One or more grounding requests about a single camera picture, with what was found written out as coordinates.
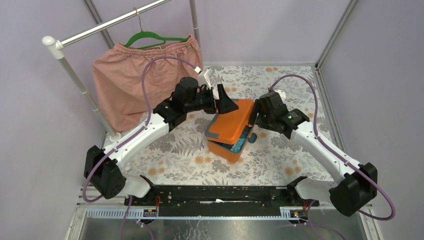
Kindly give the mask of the orange plastic medicine box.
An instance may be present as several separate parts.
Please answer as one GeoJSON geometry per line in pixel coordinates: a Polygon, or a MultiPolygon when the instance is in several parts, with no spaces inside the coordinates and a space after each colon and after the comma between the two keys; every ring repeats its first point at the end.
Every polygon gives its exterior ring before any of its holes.
{"type": "Polygon", "coordinates": [[[248,139],[240,153],[230,152],[218,145],[218,143],[235,144],[244,128],[249,127],[248,120],[253,110],[254,101],[251,99],[236,99],[235,103],[239,107],[238,110],[226,114],[216,114],[204,133],[209,151],[231,163],[239,161],[247,143],[254,143],[257,139],[257,135],[253,133],[253,126],[250,127],[248,139]]]}

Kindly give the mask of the teal divided tray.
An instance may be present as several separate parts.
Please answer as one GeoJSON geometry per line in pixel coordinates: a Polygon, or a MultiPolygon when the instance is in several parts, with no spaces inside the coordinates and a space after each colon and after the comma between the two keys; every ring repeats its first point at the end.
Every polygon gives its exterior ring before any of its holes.
{"type": "Polygon", "coordinates": [[[218,145],[223,147],[224,149],[229,150],[232,153],[236,153],[236,154],[241,153],[242,148],[244,147],[246,141],[248,140],[248,134],[250,133],[251,129],[252,129],[251,127],[246,126],[243,132],[241,133],[239,139],[233,144],[218,143],[218,145]]]}

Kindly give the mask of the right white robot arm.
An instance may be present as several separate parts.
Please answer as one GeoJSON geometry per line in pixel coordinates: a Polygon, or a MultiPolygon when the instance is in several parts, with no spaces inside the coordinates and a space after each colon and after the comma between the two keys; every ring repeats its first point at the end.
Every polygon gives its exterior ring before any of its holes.
{"type": "Polygon", "coordinates": [[[301,110],[288,110],[276,91],[254,101],[248,123],[283,134],[312,155],[332,177],[332,181],[298,177],[290,182],[286,198],[291,205],[316,200],[330,203],[342,215],[350,217],[377,196],[373,185],[378,180],[377,168],[346,155],[315,130],[313,122],[301,110]]]}

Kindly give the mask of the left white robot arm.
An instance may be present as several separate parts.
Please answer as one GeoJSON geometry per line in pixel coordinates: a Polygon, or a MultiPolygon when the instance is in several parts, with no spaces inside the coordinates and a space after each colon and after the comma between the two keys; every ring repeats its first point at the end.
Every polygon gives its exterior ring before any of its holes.
{"type": "Polygon", "coordinates": [[[101,198],[111,199],[119,193],[136,197],[144,206],[152,204],[155,192],[151,184],[141,176],[130,175],[132,159],[155,140],[168,134],[187,119],[187,114],[204,111],[207,114],[227,114],[239,109],[236,99],[230,98],[222,84],[214,88],[199,85],[193,77],[183,77],[176,84],[170,97],[150,110],[146,120],[123,138],[100,148],[93,145],[88,149],[83,175],[86,179],[82,197],[88,203],[87,187],[92,185],[101,198]]]}

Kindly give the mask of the floral table mat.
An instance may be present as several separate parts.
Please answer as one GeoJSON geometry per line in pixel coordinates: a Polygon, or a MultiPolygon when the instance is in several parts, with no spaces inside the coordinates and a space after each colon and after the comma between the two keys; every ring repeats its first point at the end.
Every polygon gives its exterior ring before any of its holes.
{"type": "MultiPolygon", "coordinates": [[[[286,94],[289,109],[302,110],[318,129],[331,137],[321,104],[310,86],[316,85],[312,66],[215,66],[213,84],[223,84],[232,98],[256,99],[275,84],[286,94]]],[[[331,181],[325,168],[284,135],[255,127],[256,142],[247,143],[237,162],[212,153],[204,132],[213,116],[202,111],[136,154],[130,173],[156,185],[284,186],[297,177],[331,181]]]]}

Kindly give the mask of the pink fabric shorts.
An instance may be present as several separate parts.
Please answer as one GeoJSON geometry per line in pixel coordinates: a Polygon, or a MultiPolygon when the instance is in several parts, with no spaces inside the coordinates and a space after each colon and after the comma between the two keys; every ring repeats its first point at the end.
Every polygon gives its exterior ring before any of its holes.
{"type": "Polygon", "coordinates": [[[167,43],[147,49],[117,43],[92,63],[98,105],[116,132],[135,128],[148,110],[175,90],[183,77],[203,67],[198,41],[167,43]]]}

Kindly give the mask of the green clothes hanger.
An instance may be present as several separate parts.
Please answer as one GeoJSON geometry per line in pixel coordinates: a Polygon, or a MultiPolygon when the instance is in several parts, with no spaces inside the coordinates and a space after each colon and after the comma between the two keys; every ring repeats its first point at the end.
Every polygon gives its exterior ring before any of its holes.
{"type": "Polygon", "coordinates": [[[154,39],[154,40],[158,40],[160,42],[159,43],[156,43],[156,44],[151,44],[151,45],[139,47],[138,49],[140,49],[140,50],[149,49],[149,48],[153,48],[153,47],[158,47],[158,46],[161,46],[161,45],[166,44],[167,42],[186,42],[186,41],[189,40],[189,37],[164,37],[164,36],[160,36],[159,34],[157,34],[155,32],[152,32],[152,31],[143,31],[140,13],[139,13],[139,11],[136,8],[134,8],[134,10],[135,10],[136,15],[137,15],[138,20],[139,20],[140,32],[134,34],[127,41],[127,43],[124,44],[124,47],[129,48],[135,42],[137,42],[138,40],[142,40],[142,39],[154,39]]]}

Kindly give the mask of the silver clothes rack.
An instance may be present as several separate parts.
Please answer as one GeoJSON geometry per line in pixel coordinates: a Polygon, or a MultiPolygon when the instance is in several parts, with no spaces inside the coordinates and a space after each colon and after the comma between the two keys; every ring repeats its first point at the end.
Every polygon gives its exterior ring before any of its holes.
{"type": "MultiPolygon", "coordinates": [[[[141,14],[143,14],[147,11],[150,11],[150,10],[156,8],[156,7],[159,7],[163,4],[164,4],[164,2],[162,0],[157,0],[157,1],[154,1],[152,3],[147,4],[145,6],[137,7],[136,9],[139,11],[139,16],[140,16],[141,14]]],[[[196,13],[196,4],[195,4],[194,1],[190,1],[189,5],[190,5],[190,11],[191,11],[193,33],[189,34],[188,36],[192,35],[197,40],[199,48],[201,49],[200,39],[199,39],[198,18],[197,18],[197,13],[196,13]]],[[[100,110],[98,98],[97,97],[96,98],[91,97],[88,90],[86,89],[86,87],[84,86],[84,84],[82,83],[80,78],[77,76],[74,69],[71,67],[71,65],[69,64],[69,62],[65,58],[63,50],[64,50],[65,47],[67,47],[71,44],[77,43],[78,41],[81,41],[81,40],[83,40],[87,37],[94,35],[94,34],[100,33],[100,34],[103,34],[103,35],[107,35],[108,29],[110,27],[113,27],[117,24],[120,24],[120,23],[127,21],[131,18],[134,18],[134,17],[138,17],[138,16],[136,14],[136,11],[133,9],[128,13],[125,13],[125,14],[118,16],[114,19],[111,19],[111,20],[108,20],[108,21],[105,21],[105,22],[101,22],[101,23],[97,24],[96,26],[94,26],[90,29],[87,29],[87,30],[85,30],[81,33],[78,33],[78,34],[73,35],[71,37],[65,38],[63,40],[57,40],[52,36],[44,36],[42,38],[43,45],[47,47],[47,49],[50,51],[52,56],[61,64],[63,69],[69,75],[70,79],[74,82],[74,84],[78,88],[79,92],[88,100],[92,111],[99,117],[100,121],[102,122],[103,126],[105,127],[106,132],[107,132],[107,136],[108,136],[110,142],[115,142],[115,141],[121,139],[122,133],[124,131],[118,132],[118,131],[115,131],[112,128],[112,126],[110,125],[110,123],[107,121],[104,114],[100,110]]],[[[169,37],[169,36],[165,36],[163,33],[160,33],[160,34],[158,33],[158,35],[160,35],[162,37],[169,37]]],[[[128,42],[128,40],[123,42],[123,43],[116,43],[116,44],[124,45],[127,42],[128,42]]],[[[160,43],[160,41],[155,40],[155,39],[151,39],[151,38],[145,38],[145,39],[141,39],[141,40],[136,41],[130,47],[135,48],[135,49],[139,49],[140,47],[153,45],[153,44],[157,44],[157,43],[160,43]]],[[[195,73],[199,72],[202,68],[203,67],[199,67],[199,66],[194,67],[195,73]]]]}

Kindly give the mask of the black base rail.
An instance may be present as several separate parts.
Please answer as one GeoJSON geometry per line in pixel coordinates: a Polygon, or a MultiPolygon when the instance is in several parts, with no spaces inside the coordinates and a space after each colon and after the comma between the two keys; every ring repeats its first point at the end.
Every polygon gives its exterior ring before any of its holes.
{"type": "Polygon", "coordinates": [[[124,205],[152,207],[159,217],[270,218],[305,214],[318,201],[302,199],[294,183],[287,186],[158,185],[150,184],[143,197],[125,199],[124,205]]]}

